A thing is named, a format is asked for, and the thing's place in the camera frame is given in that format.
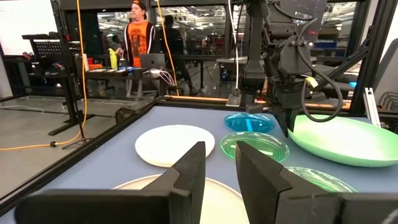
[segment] silver laptop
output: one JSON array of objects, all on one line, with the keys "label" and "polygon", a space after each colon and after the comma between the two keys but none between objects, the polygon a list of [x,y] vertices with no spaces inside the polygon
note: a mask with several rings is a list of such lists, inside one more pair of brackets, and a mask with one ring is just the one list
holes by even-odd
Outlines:
[{"label": "silver laptop", "polygon": [[142,54],[139,56],[142,69],[166,69],[164,54]]}]

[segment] wall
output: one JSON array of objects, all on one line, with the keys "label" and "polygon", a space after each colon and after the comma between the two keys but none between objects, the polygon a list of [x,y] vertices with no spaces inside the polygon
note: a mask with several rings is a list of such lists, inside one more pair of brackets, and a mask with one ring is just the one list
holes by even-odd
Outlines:
[{"label": "wall", "polygon": [[[362,42],[366,39],[366,34],[368,33],[369,26],[372,25],[374,13],[376,12],[378,0],[371,0],[371,4],[368,11],[368,16],[366,18],[365,28],[362,34]],[[384,54],[386,53],[388,47],[390,46],[391,42],[398,38],[398,27],[394,24],[398,23],[398,7],[396,9],[396,13],[394,14],[394,18],[392,19],[390,31],[387,36],[386,44],[384,46],[383,54],[381,58],[383,58]]]},{"label": "wall", "polygon": [[6,70],[0,57],[0,97],[12,96],[10,84],[8,82]]},{"label": "wall", "polygon": [[394,14],[394,18],[392,19],[390,31],[387,36],[386,44],[384,46],[383,54],[381,58],[383,58],[384,54],[386,53],[388,47],[390,46],[391,42],[398,38],[398,7],[396,8],[396,13]]},{"label": "wall", "polygon": [[57,31],[50,0],[0,1],[0,21],[4,55],[32,52],[30,42],[22,39],[22,35]]}]

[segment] blue tabletop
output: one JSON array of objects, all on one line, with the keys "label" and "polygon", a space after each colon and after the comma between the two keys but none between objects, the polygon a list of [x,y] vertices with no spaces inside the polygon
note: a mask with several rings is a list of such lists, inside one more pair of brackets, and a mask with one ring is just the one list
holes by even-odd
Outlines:
[{"label": "blue tabletop", "polygon": [[[206,129],[215,137],[215,148],[206,159],[206,176],[240,192],[235,161],[220,148],[220,141],[233,132],[223,123],[224,117],[231,113],[234,112],[156,106],[43,189],[112,189],[130,180],[161,174],[165,168],[152,166],[138,156],[134,148],[136,139],[159,126],[186,124]],[[346,182],[358,192],[398,192],[398,166],[346,166],[301,149],[291,139],[285,138],[278,126],[268,134],[289,145],[290,156],[282,162],[284,166],[306,167],[325,172]],[[13,210],[0,217],[0,224],[5,223],[15,223]]]}]

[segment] cable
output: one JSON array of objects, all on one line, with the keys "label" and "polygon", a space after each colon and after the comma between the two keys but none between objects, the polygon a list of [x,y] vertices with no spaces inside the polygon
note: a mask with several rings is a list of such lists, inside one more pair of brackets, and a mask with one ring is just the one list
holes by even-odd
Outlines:
[{"label": "cable", "polygon": [[[76,4],[77,4],[77,15],[78,15],[78,24],[79,24],[79,35],[80,35],[81,61],[82,61],[82,64],[84,65],[85,62],[84,62],[84,58],[83,58],[84,48],[83,48],[83,34],[81,31],[80,0],[76,0]],[[87,119],[87,94],[86,94],[86,77],[85,77],[85,67],[84,66],[81,67],[81,74],[82,74],[82,79],[83,79],[83,94],[84,94],[84,100],[85,100],[85,115],[84,115],[83,124],[82,124],[82,127],[84,127],[86,124],[86,119]],[[10,147],[10,148],[0,149],[0,151],[11,151],[11,150],[28,149],[28,148],[35,148],[35,147],[50,147],[50,146],[55,147],[55,146],[64,145],[64,144],[73,142],[75,139],[77,139],[79,137],[80,134],[81,134],[81,132],[79,131],[79,133],[74,138],[72,138],[71,140],[68,140],[68,141],[64,141],[64,142],[51,142],[50,144],[38,144],[38,145],[33,145],[33,146]]]},{"label": "cable", "polygon": [[228,10],[229,10],[229,19],[231,20],[232,34],[234,36],[234,41],[235,41],[235,59],[236,59],[236,87],[235,87],[235,89],[237,90],[239,87],[239,59],[238,59],[238,46],[236,45],[236,31],[235,31],[235,27],[234,27],[234,20],[232,18],[232,12],[231,12],[231,0],[228,0]]},{"label": "cable", "polygon": [[[306,30],[312,23],[314,23],[316,20],[317,20],[317,19],[313,19],[312,21],[310,21],[309,23],[307,23],[307,24],[303,27],[303,29],[301,30],[300,34],[297,36],[297,42],[302,40],[302,36],[303,36],[303,33],[305,32],[305,30]],[[300,45],[297,46],[297,51],[298,51],[298,54],[300,55],[300,58],[304,61],[304,63],[307,65],[307,67],[310,68],[311,70],[313,70],[314,72],[316,72],[316,73],[317,73],[319,76],[321,76],[322,78],[324,78],[328,83],[330,83],[330,85],[336,90],[337,95],[338,95],[338,105],[337,105],[337,109],[335,110],[335,112],[333,112],[333,114],[332,114],[331,116],[329,116],[329,117],[327,117],[327,118],[325,118],[325,119],[317,119],[317,118],[314,118],[314,117],[308,112],[307,107],[305,106],[305,87],[306,87],[307,81],[304,80],[304,82],[303,82],[303,88],[302,88],[302,92],[301,92],[301,105],[302,105],[303,112],[304,112],[304,114],[305,114],[310,120],[312,120],[312,121],[314,121],[314,122],[322,123],[322,122],[330,121],[330,120],[332,120],[333,118],[335,118],[335,117],[338,115],[338,113],[341,111],[341,109],[342,109],[342,107],[343,107],[343,95],[341,94],[340,88],[338,88],[337,84],[336,84],[332,79],[330,79],[327,75],[323,74],[322,72],[319,72],[317,69],[315,69],[315,68],[312,66],[311,62],[309,62],[309,61],[305,58],[304,53],[303,53],[303,51],[302,51]]]},{"label": "cable", "polygon": [[[167,53],[169,53],[170,63],[172,64],[172,69],[173,69],[173,74],[174,74],[174,83],[177,84],[177,77],[176,77],[176,74],[175,74],[175,69],[174,69],[172,54],[170,53],[169,45],[168,45],[168,43],[167,43],[166,30],[164,29],[163,15],[162,15],[162,10],[161,10],[161,8],[160,8],[160,3],[159,3],[159,2],[160,2],[160,0],[157,0],[157,1],[156,1],[156,3],[157,3],[157,8],[158,8],[158,11],[159,11],[159,15],[160,15],[160,18],[161,18],[160,21],[162,22],[162,29],[163,29],[164,42],[165,42],[165,45],[166,45]],[[179,93],[178,88],[176,88],[176,91],[177,91],[177,96],[180,96],[180,93]]]},{"label": "cable", "polygon": [[[78,24],[79,24],[79,38],[80,38],[80,51],[81,51],[81,62],[82,65],[85,64],[84,61],[84,46],[83,46],[83,32],[81,29],[81,16],[80,16],[80,0],[76,0],[76,5],[77,5],[77,18],[78,18]],[[83,95],[84,95],[84,100],[85,100],[85,115],[83,118],[83,124],[81,125],[83,128],[86,124],[86,120],[87,120],[87,94],[86,94],[86,70],[85,67],[82,66],[81,67],[81,79],[83,80]],[[74,140],[76,140],[79,135],[81,134],[81,132],[79,131],[79,133],[71,140],[69,141],[64,141],[64,142],[56,142],[55,145],[59,146],[62,144],[68,144],[70,142],[73,142]]]},{"label": "cable", "polygon": [[172,86],[175,86],[175,83],[174,83],[174,81],[173,81],[173,77],[170,75],[169,72],[166,72],[166,71],[163,71],[163,70],[159,70],[159,69],[153,68],[153,69],[150,69],[150,70],[144,72],[144,74],[145,74],[145,73],[151,73],[151,74],[154,74],[154,75],[158,75],[158,76],[159,76],[160,78],[162,78],[167,84],[172,85]]},{"label": "cable", "polygon": [[287,17],[290,17],[291,19],[296,19],[296,20],[300,20],[300,21],[311,21],[312,20],[312,18],[302,18],[302,17],[292,16],[289,13],[285,12],[282,8],[280,8],[278,6],[278,3],[276,3],[276,2],[274,2],[274,6],[280,13],[282,13],[283,15],[285,15]]},{"label": "cable", "polygon": [[243,9],[243,4],[241,6],[241,10],[239,11],[238,24],[236,26],[236,30],[237,30],[238,33],[239,33],[239,23],[241,23],[242,9]]},{"label": "cable", "polygon": [[44,114],[44,110],[43,110],[42,108],[31,108],[31,107],[24,106],[24,105],[0,106],[0,109],[1,109],[1,108],[20,107],[20,106],[23,107],[23,108],[26,108],[26,109],[30,109],[30,110],[39,110],[39,111],[42,112],[42,114]]}]

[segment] person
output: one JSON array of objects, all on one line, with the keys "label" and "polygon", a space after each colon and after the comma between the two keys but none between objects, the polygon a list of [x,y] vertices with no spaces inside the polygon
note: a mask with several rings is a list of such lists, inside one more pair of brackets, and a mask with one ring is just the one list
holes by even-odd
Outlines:
[{"label": "person", "polygon": [[120,57],[123,57],[122,45],[117,35],[112,36],[112,41],[109,43],[109,48],[114,50]]},{"label": "person", "polygon": [[[164,23],[165,23],[165,33],[166,33],[166,38],[167,38],[167,45],[169,46],[171,55],[172,56],[173,55],[183,55],[184,54],[183,40],[181,37],[181,33],[177,29],[173,28],[173,24],[174,24],[173,16],[171,16],[171,15],[165,16]],[[161,49],[165,55],[168,55],[166,44],[165,44],[165,38],[162,38]],[[176,58],[176,59],[172,59],[172,61],[173,61],[174,67],[178,71],[181,72],[183,79],[188,84],[190,94],[196,95],[198,92],[193,87],[191,76],[190,76],[187,68],[185,68],[184,60],[181,58]]]},{"label": "person", "polygon": [[[124,30],[126,42],[127,63],[133,67],[141,67],[139,56],[149,53],[160,53],[159,40],[156,37],[156,28],[148,22],[145,4],[134,0],[131,6],[131,22]],[[159,82],[153,82],[160,89]],[[127,81],[127,97],[130,97],[132,80]]]}]

